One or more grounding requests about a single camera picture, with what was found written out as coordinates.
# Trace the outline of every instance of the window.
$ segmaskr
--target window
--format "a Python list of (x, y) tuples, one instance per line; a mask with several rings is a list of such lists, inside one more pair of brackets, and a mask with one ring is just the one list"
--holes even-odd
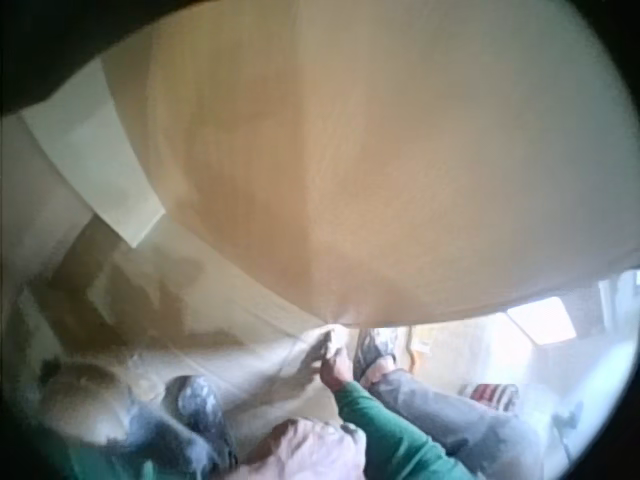
[(567, 309), (558, 297), (510, 308), (507, 314), (538, 345), (576, 337)]

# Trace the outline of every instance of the leg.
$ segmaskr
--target leg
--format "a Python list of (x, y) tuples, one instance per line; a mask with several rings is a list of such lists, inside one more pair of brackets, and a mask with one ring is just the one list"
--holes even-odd
[[(370, 331), (363, 331), (362, 336), (370, 335)], [(380, 336), (377, 333), (371, 338)], [(469, 399), (436, 392), (395, 367), (388, 357), (388, 349), (378, 347), (377, 350), (387, 357), (379, 357), (370, 370), (383, 365), (383, 371), (376, 375), (367, 372), (365, 376), (373, 378), (369, 392), (385, 407), (433, 438), (472, 473), (497, 480), (541, 476), (541, 445), (536, 432), (525, 422)], [(360, 353), (359, 356), (371, 363), (373, 355)]]

